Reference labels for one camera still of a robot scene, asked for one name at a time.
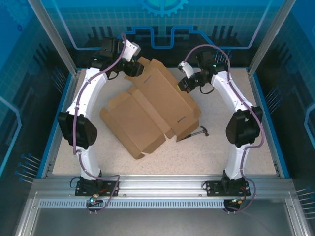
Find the glass panel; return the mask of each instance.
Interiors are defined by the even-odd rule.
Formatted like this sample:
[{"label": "glass panel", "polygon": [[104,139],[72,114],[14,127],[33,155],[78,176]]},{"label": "glass panel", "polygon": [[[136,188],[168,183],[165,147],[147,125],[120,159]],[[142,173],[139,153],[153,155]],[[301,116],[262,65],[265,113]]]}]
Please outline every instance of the glass panel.
[{"label": "glass panel", "polygon": [[141,46],[143,56],[167,66],[177,66],[179,58],[203,43],[222,46],[234,66],[249,66],[282,2],[43,0],[78,67],[86,66],[103,37],[122,31]]},{"label": "glass panel", "polygon": [[[261,95],[266,100],[289,174],[297,190],[310,186],[312,192],[315,190],[314,9],[315,1],[296,1],[257,69]],[[307,211],[312,212],[313,205],[309,207]]]},{"label": "glass panel", "polygon": [[0,22],[0,229],[13,235],[68,71],[26,0],[1,1]]}]

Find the blue trim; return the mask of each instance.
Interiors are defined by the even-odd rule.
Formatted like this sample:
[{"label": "blue trim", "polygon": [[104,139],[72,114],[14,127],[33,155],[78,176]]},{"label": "blue trim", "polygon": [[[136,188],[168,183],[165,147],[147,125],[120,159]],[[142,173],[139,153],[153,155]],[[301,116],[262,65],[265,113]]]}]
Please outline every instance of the blue trim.
[{"label": "blue trim", "polygon": [[312,134],[312,132],[311,132],[311,129],[310,129],[310,127],[309,127],[310,113],[311,113],[311,111],[314,110],[314,109],[315,109],[315,103],[313,103],[312,105],[310,105],[310,106],[308,107],[308,109],[306,110],[305,119],[304,119],[304,127],[305,127],[305,129],[306,129],[306,132],[307,132],[309,138],[310,138],[310,141],[311,141],[311,143],[312,143],[312,145],[313,145],[313,148],[315,149],[315,140],[314,140],[313,134]]},{"label": "blue trim", "polygon": [[15,113],[16,119],[18,121],[18,127],[15,130],[15,133],[14,133],[14,136],[13,136],[13,138],[11,140],[10,146],[9,146],[8,150],[6,151],[4,159],[3,159],[2,163],[1,163],[1,166],[0,166],[0,177],[1,177],[1,175],[2,175],[2,173],[4,171],[4,168],[5,168],[5,166],[6,166],[7,162],[8,162],[9,156],[10,156],[10,154],[12,152],[12,149],[14,147],[14,144],[16,142],[16,139],[18,138],[18,135],[19,135],[20,130],[22,128],[22,121],[21,121],[20,112],[14,105],[9,103],[2,96],[0,96],[0,102],[3,102],[5,104],[5,106],[7,106],[11,111],[13,111]]},{"label": "blue trim", "polygon": [[258,94],[259,94],[259,97],[261,100],[261,105],[262,105],[263,110],[265,112],[265,115],[267,118],[267,123],[268,123],[270,131],[271,131],[271,136],[272,136],[272,139],[273,139],[275,147],[276,147],[276,151],[277,151],[280,165],[281,165],[280,168],[282,169],[282,172],[283,172],[283,177],[284,178],[290,178],[289,172],[288,172],[286,164],[285,164],[284,156],[283,156],[283,153],[282,153],[281,148],[280,148],[279,140],[278,140],[278,137],[276,135],[276,131],[275,131],[274,125],[272,123],[271,116],[270,116],[270,113],[268,111],[268,107],[266,104],[266,100],[265,100],[265,97],[263,95],[263,92],[262,92],[258,77],[256,75],[256,72],[254,73],[253,77],[254,77],[254,80],[255,80],[255,83],[257,86]]},{"label": "blue trim", "polygon": [[51,147],[51,143],[53,142],[53,138],[54,138],[54,135],[55,135],[55,132],[56,132],[56,128],[57,128],[57,125],[58,125],[57,117],[58,117],[59,112],[63,108],[63,103],[65,101],[65,97],[66,97],[66,94],[68,92],[68,88],[69,88],[69,85],[70,85],[71,77],[72,77],[72,75],[71,75],[71,73],[69,73],[69,76],[68,76],[68,79],[67,79],[67,83],[65,84],[64,89],[63,89],[63,95],[61,96],[61,99],[60,99],[60,103],[59,103],[59,106],[58,106],[58,109],[57,109],[57,112],[56,112],[54,123],[53,123],[53,126],[51,128],[51,131],[50,131],[50,134],[49,134],[49,137],[48,137],[47,145],[46,145],[46,148],[45,148],[45,151],[44,151],[44,154],[43,154],[43,158],[41,159],[40,166],[39,166],[36,178],[41,178],[41,176],[42,176],[42,174],[44,172],[45,164],[46,164],[47,159],[48,159],[48,153],[49,153],[49,150],[50,150],[50,147]]},{"label": "blue trim", "polygon": [[[67,32],[67,34],[68,34],[68,37],[69,37],[69,39],[70,39],[70,41],[72,43],[72,46],[76,50],[98,50],[98,49],[100,49],[100,47],[92,47],[92,48],[77,47],[77,45],[75,44],[74,39],[73,39],[73,37],[72,37],[72,35],[70,33],[70,30],[69,30],[69,28],[68,28],[68,26],[67,26],[67,24],[66,24],[66,22],[65,22],[65,20],[64,20],[64,18],[62,16],[61,12],[59,11],[59,8],[58,8],[55,0],[52,0],[52,2],[53,2],[53,5],[54,5],[54,7],[55,7],[59,17],[60,17],[60,20],[62,21],[63,27],[64,27],[65,31]],[[227,50],[227,49],[247,50],[247,49],[251,48],[253,43],[254,43],[254,41],[255,41],[255,39],[256,39],[256,36],[257,36],[259,30],[260,30],[260,27],[261,27],[262,23],[265,20],[265,17],[267,15],[268,11],[269,11],[269,8],[270,8],[272,2],[273,2],[273,0],[270,0],[268,5],[266,6],[265,11],[264,11],[264,13],[263,13],[259,23],[258,23],[258,26],[257,26],[257,28],[256,28],[256,30],[255,30],[255,32],[254,32],[254,34],[252,36],[252,39],[251,39],[251,41],[250,41],[248,46],[245,46],[245,47],[242,47],[242,46],[241,47],[240,46],[237,46],[237,47],[236,46],[221,46],[220,48],[223,49],[223,50]],[[153,49],[171,49],[171,48],[173,48],[174,47],[175,30],[176,29],[189,29],[189,34],[199,34],[209,44],[214,45],[214,43],[209,39],[209,37],[203,31],[201,31],[201,30],[193,30],[193,26],[190,26],[190,25],[187,25],[187,26],[185,26],[185,25],[184,26],[174,26],[172,28],[172,30],[171,30],[171,42],[170,42],[169,46],[156,46],[155,45],[155,43],[154,43],[154,30],[153,30],[153,28],[151,26],[132,26],[131,27],[131,31],[127,31],[126,34],[136,34],[135,30],[137,30],[137,29],[141,29],[141,30],[145,29],[145,30],[149,30],[150,31],[151,47]]]}]

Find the cardboard box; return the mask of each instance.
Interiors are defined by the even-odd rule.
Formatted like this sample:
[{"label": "cardboard box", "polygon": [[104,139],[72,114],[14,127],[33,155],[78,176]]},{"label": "cardboard box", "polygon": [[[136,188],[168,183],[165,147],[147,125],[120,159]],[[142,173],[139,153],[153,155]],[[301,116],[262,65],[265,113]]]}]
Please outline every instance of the cardboard box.
[{"label": "cardboard box", "polygon": [[177,142],[198,128],[200,108],[158,60],[140,58],[145,68],[137,77],[125,78],[134,86],[108,102],[100,117],[135,159],[152,153],[177,136]]}]

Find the aluminum frame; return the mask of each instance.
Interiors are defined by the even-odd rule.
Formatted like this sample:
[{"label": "aluminum frame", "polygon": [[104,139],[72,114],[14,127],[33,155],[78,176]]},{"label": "aluminum frame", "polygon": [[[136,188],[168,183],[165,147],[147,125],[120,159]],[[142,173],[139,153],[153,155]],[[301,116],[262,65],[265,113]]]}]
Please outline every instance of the aluminum frame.
[{"label": "aluminum frame", "polygon": [[283,168],[281,166],[281,162],[280,162],[280,159],[279,159],[279,155],[278,155],[278,152],[277,152],[275,141],[274,141],[274,138],[273,138],[273,136],[271,134],[271,129],[270,129],[270,126],[268,124],[268,119],[266,117],[266,112],[268,112],[268,111],[264,110],[264,106],[262,105],[261,97],[259,96],[257,84],[255,82],[255,79],[254,79],[253,75],[249,74],[249,80],[250,80],[250,84],[251,84],[251,87],[252,87],[252,92],[253,92],[256,104],[258,106],[260,106],[262,108],[262,110],[263,110],[262,125],[264,127],[265,137],[266,137],[266,140],[267,140],[268,145],[269,145],[271,157],[276,162],[276,165],[278,167],[278,169],[276,171],[278,171],[278,173],[279,173],[281,178],[284,178],[284,171],[283,171]]},{"label": "aluminum frame", "polygon": [[[280,179],[274,176],[248,177],[256,183],[257,199],[285,199],[288,216],[296,236],[312,235],[291,179]],[[201,185],[204,181],[219,180],[220,178],[221,175],[124,175],[121,176],[119,194],[113,199],[120,201],[132,199],[189,199],[190,201],[229,199],[206,197],[206,192],[202,190]],[[88,199],[88,197],[74,196],[74,189],[69,186],[71,179],[72,177],[34,180],[15,236],[30,236],[32,234],[32,229],[36,226],[36,217],[41,200]]]},{"label": "aluminum frame", "polygon": [[[85,76],[84,73],[81,73],[81,70],[78,70],[76,75],[72,75],[68,90],[64,91],[64,92],[66,92],[66,95],[65,95],[64,103],[63,103],[63,106],[61,109],[62,112],[65,112],[67,110],[67,108],[69,107],[69,105],[72,103],[74,93],[75,93],[78,81],[80,80],[81,76]],[[51,146],[49,148],[49,152],[47,154],[47,159],[46,159],[43,171],[41,174],[40,173],[38,174],[40,176],[40,178],[46,178],[46,176],[48,176],[50,173],[52,173],[52,170],[50,169],[50,167],[51,167],[50,163],[51,162],[54,163],[54,161],[56,160],[58,150],[59,150],[59,145],[60,145],[61,140],[63,138],[63,134],[61,132],[59,125],[57,125],[55,130],[51,130],[51,132],[54,132],[54,136],[53,136],[53,139],[51,142]]]},{"label": "aluminum frame", "polygon": [[40,23],[44,27],[46,33],[48,34],[48,37],[55,46],[61,59],[65,63],[67,69],[72,75],[75,75],[77,72],[77,67],[75,66],[67,48],[63,43],[63,40],[61,39],[56,27],[54,26],[54,23],[50,19],[48,12],[46,11],[42,2],[40,0],[28,0],[28,2],[31,5],[37,18],[39,19]]},{"label": "aluminum frame", "polygon": [[277,36],[282,24],[286,20],[286,17],[288,16],[293,5],[295,4],[295,1],[296,0],[284,0],[283,4],[281,5],[279,11],[277,12],[277,15],[272,21],[270,28],[266,32],[266,35],[263,38],[261,44],[259,45],[259,48],[249,66],[250,69],[249,73],[251,76],[255,73],[262,59],[266,55],[270,45]]}]

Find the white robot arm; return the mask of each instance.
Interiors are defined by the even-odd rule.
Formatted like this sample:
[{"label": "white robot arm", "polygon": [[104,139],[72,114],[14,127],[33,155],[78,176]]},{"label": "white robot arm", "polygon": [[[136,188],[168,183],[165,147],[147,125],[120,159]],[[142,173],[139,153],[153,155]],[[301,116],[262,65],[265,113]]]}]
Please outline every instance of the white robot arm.
[{"label": "white robot arm", "polygon": [[[242,180],[241,162],[242,156],[248,146],[252,145],[259,136],[259,127],[244,103],[246,103],[258,118],[262,119],[260,107],[254,107],[238,89],[233,79],[228,80],[227,67],[223,63],[215,63],[212,56],[205,52],[197,54],[198,65],[201,72],[194,73],[193,68],[187,62],[181,62],[178,68],[186,74],[179,83],[180,90],[190,92],[197,86],[210,83],[222,96],[231,112],[232,118],[226,128],[226,136],[230,141],[230,153],[227,167],[223,172],[223,178],[227,181]],[[245,166],[248,151],[245,154],[243,166]]]},{"label": "white robot arm", "polygon": [[118,39],[105,38],[104,45],[89,61],[89,69],[86,70],[84,81],[80,90],[65,113],[60,112],[58,115],[58,122],[62,130],[63,136],[68,140],[70,145],[73,145],[73,118],[77,107],[77,100],[79,101],[76,122],[76,150],[80,153],[81,161],[84,170],[81,168],[81,178],[87,181],[95,180],[91,177],[100,177],[101,170],[96,161],[96,154],[94,142],[97,137],[97,129],[91,123],[91,113],[95,101],[101,88],[108,80],[111,72],[123,71],[129,76],[137,76],[142,73],[143,66],[132,60],[141,50],[139,45],[126,41],[126,48],[122,55],[122,59],[109,72],[100,74],[94,79],[90,78],[99,71],[107,68],[118,57],[119,47],[124,43]]}]

